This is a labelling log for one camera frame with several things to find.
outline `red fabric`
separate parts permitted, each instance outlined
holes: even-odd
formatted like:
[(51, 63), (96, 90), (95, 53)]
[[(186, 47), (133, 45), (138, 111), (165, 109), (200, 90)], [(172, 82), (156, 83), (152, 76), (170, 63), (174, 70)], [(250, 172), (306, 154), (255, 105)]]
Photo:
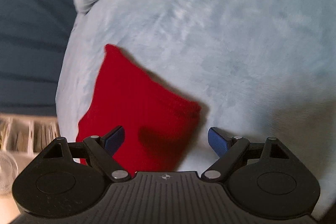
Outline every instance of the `red fabric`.
[(106, 45), (105, 52), (76, 141), (121, 125), (125, 142), (113, 158), (129, 173), (174, 170), (198, 124), (200, 106), (152, 81), (117, 47)]

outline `white fan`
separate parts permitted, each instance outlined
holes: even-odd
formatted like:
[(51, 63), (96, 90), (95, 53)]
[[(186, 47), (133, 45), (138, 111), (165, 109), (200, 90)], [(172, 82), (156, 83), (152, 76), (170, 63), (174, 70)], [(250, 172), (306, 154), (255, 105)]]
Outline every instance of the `white fan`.
[(0, 151), (0, 195), (12, 191), (12, 185), (19, 174), (16, 160), (12, 155)]

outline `blue wall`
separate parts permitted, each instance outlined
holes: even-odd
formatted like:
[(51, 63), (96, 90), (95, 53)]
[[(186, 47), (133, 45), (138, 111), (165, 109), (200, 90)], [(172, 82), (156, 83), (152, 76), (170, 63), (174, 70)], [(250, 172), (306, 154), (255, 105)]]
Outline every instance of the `blue wall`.
[(0, 112), (56, 115), (72, 0), (0, 0)]

